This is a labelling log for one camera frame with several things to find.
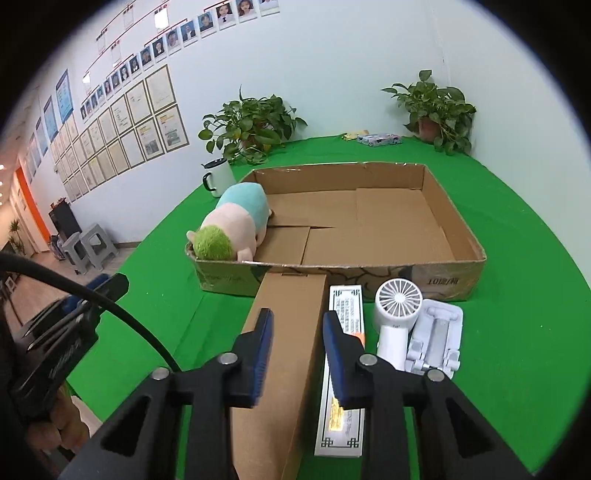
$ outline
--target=product box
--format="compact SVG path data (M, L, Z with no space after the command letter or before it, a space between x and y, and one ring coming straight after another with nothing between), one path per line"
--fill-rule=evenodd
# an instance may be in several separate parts
M464 300L486 255L424 165L336 163L262 168L275 215L253 262L191 258L203 290L254 296L267 272L326 274L361 285L373 300L389 278L407 278L426 298Z
M358 336L365 344L363 298L360 285L330 288L329 310L335 310L345 333ZM314 455L360 457L363 453L365 410L343 410L335 398L329 363L324 356L322 400L318 417Z
M383 147L385 145L397 145L402 143L402 137L394 134L369 134L358 135L357 142L370 147Z
M234 466L241 480L296 480L303 434L317 411L311 389L320 381L321 319L327 310L325 275L265 275L243 332L261 308L273 311L273 341L259 404L232 409ZM305 414L312 414L304 422Z

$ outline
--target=plant pot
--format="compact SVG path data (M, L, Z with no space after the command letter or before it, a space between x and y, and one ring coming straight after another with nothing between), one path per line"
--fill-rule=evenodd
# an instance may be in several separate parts
M418 119L418 136L421 140L426 143L433 143L440 134L439 125L429 117L424 116Z

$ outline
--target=green plush hair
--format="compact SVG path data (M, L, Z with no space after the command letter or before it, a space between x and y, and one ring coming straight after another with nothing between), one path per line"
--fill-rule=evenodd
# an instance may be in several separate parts
M215 225L207 225L195 232L193 250L201 260L232 260L235 256L230 239Z

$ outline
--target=white packaging box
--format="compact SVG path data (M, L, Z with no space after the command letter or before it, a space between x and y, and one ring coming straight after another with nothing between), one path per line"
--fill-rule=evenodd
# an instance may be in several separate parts
M330 288L329 310L335 310L345 333L358 336L365 344L363 295L360 285L337 285ZM322 401L314 455L360 457L363 451L365 410L343 410L333 394L329 364L324 356Z

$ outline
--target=open cardboard box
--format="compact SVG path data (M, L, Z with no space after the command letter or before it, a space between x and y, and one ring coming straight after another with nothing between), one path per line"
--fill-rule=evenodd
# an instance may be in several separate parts
M425 297L463 300L486 255L424 165L382 162L262 168L274 216L253 262L198 260L203 290L255 296L267 272L326 274L330 285L361 285L372 300L404 277Z

